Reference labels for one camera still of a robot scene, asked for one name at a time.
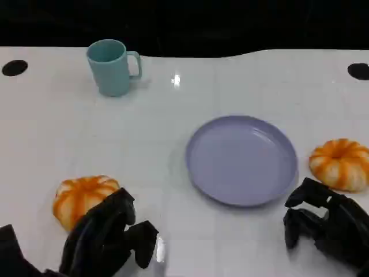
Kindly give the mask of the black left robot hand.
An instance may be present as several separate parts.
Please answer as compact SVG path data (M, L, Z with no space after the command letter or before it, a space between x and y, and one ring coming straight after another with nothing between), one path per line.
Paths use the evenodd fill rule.
M91 208L65 242L59 272L66 276L113 276L131 255L148 268L158 230L135 221L134 197L124 188Z

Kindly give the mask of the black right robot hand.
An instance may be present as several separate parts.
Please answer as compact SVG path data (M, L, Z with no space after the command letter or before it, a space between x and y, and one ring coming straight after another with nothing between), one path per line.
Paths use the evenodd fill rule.
M368 276L368 214L353 199L306 177L287 198L285 244L295 249L300 236L314 240L324 255Z

